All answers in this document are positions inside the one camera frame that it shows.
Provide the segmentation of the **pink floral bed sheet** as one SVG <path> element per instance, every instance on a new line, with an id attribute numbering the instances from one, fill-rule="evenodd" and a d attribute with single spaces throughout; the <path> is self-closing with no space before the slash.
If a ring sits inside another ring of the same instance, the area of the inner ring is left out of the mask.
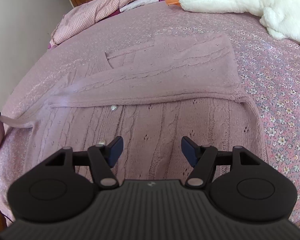
<path id="1" fill-rule="evenodd" d="M 236 52 L 231 45 L 241 87 L 253 100 L 262 125 L 266 156 L 261 159 L 294 183 L 298 194 L 290 220 L 300 228 L 300 45 L 293 40 L 276 40 L 270 35 L 262 44 L 247 45 L 255 54 Z M 115 50 L 114 46 L 110 46 L 109 50 L 105 50 L 79 46 L 61 51 L 61 47 L 57 46 L 48 50 L 16 86 L 4 105 L 3 115 L 13 113 L 21 116 L 23 108 L 19 94 L 36 96 L 75 68 L 93 62 L 98 53 L 110 54 L 123 49 L 126 48 Z M 185 178 L 177 179 L 185 180 L 190 174 L 191 167 L 186 159 L 185 162 L 189 172 Z M 117 164 L 113 169 L 115 176 Z M 0 211 L 8 218 L 13 218 L 7 201 L 7 191 L 13 182 L 9 185 L 0 182 Z"/>

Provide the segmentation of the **pink cable-knit cardigan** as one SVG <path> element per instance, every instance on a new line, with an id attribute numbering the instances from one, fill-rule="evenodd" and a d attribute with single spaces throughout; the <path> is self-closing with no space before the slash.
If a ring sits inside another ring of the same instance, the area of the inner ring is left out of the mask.
<path id="1" fill-rule="evenodd" d="M 188 136 L 266 156 L 253 100 L 241 87 L 223 33 L 158 36 L 114 53 L 100 52 L 52 87 L 22 101 L 0 126 L 0 182 L 9 185 L 63 146 L 76 151 L 115 136 L 125 141 L 120 179 L 185 178 L 180 150 Z"/>

